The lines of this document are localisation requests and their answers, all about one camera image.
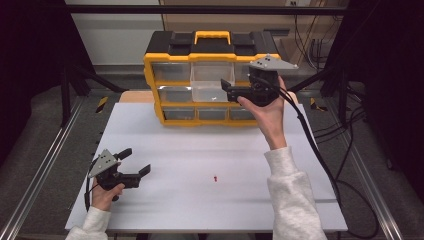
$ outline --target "aluminum rail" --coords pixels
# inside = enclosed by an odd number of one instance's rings
[[[37,173],[33,177],[30,185],[28,186],[24,196],[13,212],[12,216],[7,221],[6,225],[0,232],[1,240],[13,240],[18,235],[19,230],[22,227],[26,217],[28,216],[29,211],[31,210],[32,205],[35,202],[35,199],[38,196],[41,188],[49,172],[56,161],[57,156],[59,155],[60,150],[67,139],[69,132],[71,131],[75,120],[77,119],[81,106],[84,103],[84,97],[77,97],[76,102],[74,103],[71,115],[68,123],[60,128],[58,134],[56,135],[55,140],[53,141],[50,149],[48,150],[46,156],[43,159],[40,167],[37,170]]]
[[[324,98],[324,101],[326,102],[326,106],[328,106],[328,109],[330,110],[331,115],[333,116],[335,121],[338,122],[338,117],[336,113],[337,107],[336,107],[335,100],[334,99],[329,100],[327,98]],[[348,131],[345,131],[342,134],[342,137],[343,137],[343,143],[345,144],[345,147],[347,148],[349,146],[351,136],[348,133]],[[403,236],[400,232],[400,229],[397,226],[396,221],[394,220],[392,214],[390,213],[390,210],[386,204],[386,201],[384,201],[384,198],[381,195],[380,190],[378,190],[378,187],[373,177],[371,176],[371,173],[368,171],[368,168],[365,166],[365,163],[362,160],[361,155],[359,154],[359,151],[356,148],[354,143],[352,143],[351,156],[352,156],[352,164],[356,170],[356,173],[358,174],[358,178],[361,181],[362,187],[364,188],[364,192],[367,194],[368,200],[370,201],[371,206],[373,206],[373,209],[375,213],[377,214],[381,229],[386,235],[386,238],[389,240],[402,240]]]
[[[268,7],[211,5],[45,5],[45,10],[67,10],[69,13],[90,14],[250,14],[250,15],[326,15],[360,14],[360,9],[345,7]]]

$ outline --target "transparent drawer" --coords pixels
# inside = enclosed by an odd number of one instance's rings
[[[198,107],[197,113],[200,120],[225,120],[228,108]]]
[[[255,120],[253,114],[242,107],[230,108],[230,119],[231,120]]]
[[[158,87],[162,102],[192,102],[191,87]]]
[[[163,107],[166,120],[193,120],[194,107]]]
[[[154,62],[152,63],[155,80],[188,81],[190,63]]]
[[[236,81],[249,81],[249,64],[250,63],[234,64],[234,77]]]
[[[234,85],[234,64],[230,62],[195,62],[191,66],[190,85],[194,102],[227,102],[221,79]]]

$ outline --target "floor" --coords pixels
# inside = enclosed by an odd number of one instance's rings
[[[146,89],[148,86],[139,75],[109,75],[110,81],[121,87],[130,89]],[[303,80],[303,76],[286,78],[288,87]],[[46,171],[45,178],[38,188],[31,188],[33,201],[26,205],[26,211],[18,221],[16,239],[64,239],[67,231],[65,223],[70,209],[81,187],[87,168],[97,149],[102,132],[107,124],[113,104],[119,100],[120,94],[113,93],[95,83],[90,83],[92,92],[87,97],[77,97],[72,93],[73,104],[80,104],[80,113],[67,133],[64,144],[58,146],[57,155],[51,168]],[[360,83],[351,83],[358,91],[363,91]],[[337,128],[336,120],[329,109],[336,103],[334,98],[321,98],[320,83],[316,83],[298,93],[316,137],[320,152],[335,174],[346,154],[344,134]],[[107,96],[108,100],[102,112],[96,113],[99,101]],[[311,97],[315,105],[311,106]],[[32,101],[32,116],[24,132],[8,156],[8,160],[0,169],[0,226],[11,219],[14,211],[21,206],[21,199],[29,189],[34,176],[44,166],[45,156],[60,131],[61,122],[60,88],[55,87],[36,96]],[[360,100],[350,96],[348,100],[348,118]],[[393,223],[401,232],[403,239],[424,239],[424,206],[409,186],[403,174],[387,168],[386,158],[374,132],[366,121],[366,114],[358,115],[353,125],[354,148],[370,172],[375,184],[384,199],[384,203],[393,217]],[[355,167],[355,155],[349,154],[347,162],[340,174],[340,179],[348,182],[363,196],[366,196],[364,185],[358,177]],[[346,218],[349,231],[359,235],[371,235],[375,228],[377,234],[373,239],[386,239],[382,231],[384,222],[376,225],[367,203],[346,185],[340,185],[342,212]],[[337,239],[336,233],[329,233],[329,239]],[[118,239],[135,239],[135,234],[119,234]],[[349,233],[342,233],[341,239],[357,239]]]

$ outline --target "metal frame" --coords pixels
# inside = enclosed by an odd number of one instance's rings
[[[39,12],[35,11],[35,9],[27,10],[27,14],[29,17],[34,18],[34,16],[37,18],[40,14],[45,13],[46,11],[66,11],[65,14],[251,14],[251,15],[338,15],[338,16],[349,16],[353,17],[355,21],[361,22],[356,29],[355,33],[352,34],[350,37],[348,37],[347,41],[345,43],[340,43],[343,41],[338,41],[336,45],[337,50],[331,51],[330,56],[332,55],[332,58],[330,60],[330,64],[326,64],[325,69],[321,71],[320,73],[317,73],[316,75],[306,79],[305,81],[301,82],[300,84],[292,87],[289,89],[290,91],[297,92],[300,91],[302,88],[312,84],[315,81],[321,80],[323,78],[329,78],[337,75],[338,73],[342,72],[343,64],[340,62],[345,61],[343,59],[344,56],[346,56],[346,49],[351,45],[351,43],[354,41],[355,37],[360,33],[361,27],[366,24],[366,21],[369,17],[364,17],[363,13],[372,13],[372,11],[375,9],[375,7],[378,5],[378,2],[375,3],[370,10],[364,9],[361,7],[358,7],[360,4],[365,2],[363,0],[351,0],[354,4],[350,4],[347,8],[310,8],[310,7],[263,7],[263,6],[152,6],[152,5],[46,5],[46,4],[40,4],[38,6],[38,9],[41,10]],[[40,31],[41,33],[46,33],[48,28],[46,28],[46,25],[39,26],[39,28],[42,29]],[[66,139],[67,133],[71,129],[76,116],[78,115],[79,107],[81,106],[82,102],[78,104],[78,107],[76,107],[76,111],[72,116],[68,113],[70,111],[69,108],[69,80],[67,79],[67,75],[69,74],[67,72],[68,69],[71,71],[77,72],[79,74],[82,74],[84,76],[92,77],[95,81],[98,81],[100,84],[105,85],[108,88],[111,88],[114,91],[123,91],[125,89],[121,89],[119,87],[114,86],[113,84],[110,84],[106,80],[98,77],[95,74],[92,74],[89,71],[84,70],[83,68],[78,67],[77,65],[68,65],[68,61],[66,60],[65,56],[62,56],[61,54],[63,51],[60,51],[60,46],[57,44],[54,46],[58,49],[55,49],[54,53],[56,54],[56,58],[63,61],[65,64],[63,71],[62,71],[62,102],[63,102],[63,108],[64,108],[64,115],[63,115],[63,122],[62,126],[64,126],[61,131],[59,132],[56,141],[53,143],[51,150],[46,155],[42,165],[39,168],[39,171],[37,172],[36,176],[34,177],[32,183],[27,189],[27,192],[25,193],[24,197],[22,198],[21,202],[19,203],[18,207],[16,208],[13,216],[9,219],[7,225],[2,229],[0,232],[0,238],[2,239],[14,239],[18,231],[20,230],[20,227],[22,226],[33,202],[35,201],[36,196],[38,195],[38,192],[40,191],[42,184],[44,183],[45,178],[48,175],[48,172],[51,169],[52,164],[54,163],[54,160],[56,159],[56,156],[58,154],[58,151],[60,151],[60,148],[62,144],[64,143],[64,139]],[[337,85],[338,81],[334,80],[332,81],[332,84]],[[74,87],[78,88],[78,84],[81,83],[74,83]],[[346,89],[343,89],[344,84],[340,85],[339,91],[345,91]],[[325,91],[325,94],[331,94],[331,92],[334,92],[334,87],[330,87]],[[87,94],[86,86],[83,86],[83,88],[80,90],[82,95]],[[345,136],[345,142],[348,141],[349,136]],[[381,227],[388,239],[402,239],[402,235],[400,234],[400,231],[393,219],[393,217],[390,214],[389,209],[387,208],[384,199],[381,197],[381,194],[379,193],[372,177],[370,176],[368,170],[366,169],[365,165],[363,164],[359,153],[357,152],[356,148],[353,150],[354,155],[354,165],[355,169],[358,172],[359,178],[367,192],[367,195],[369,199],[371,200],[371,204],[376,209],[376,212],[380,219]]]

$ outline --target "wrist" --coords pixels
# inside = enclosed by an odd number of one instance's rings
[[[105,212],[110,212],[111,205],[112,204],[108,202],[93,202],[91,206]]]
[[[287,141],[284,134],[266,137],[266,141],[268,142],[270,150],[287,147]]]

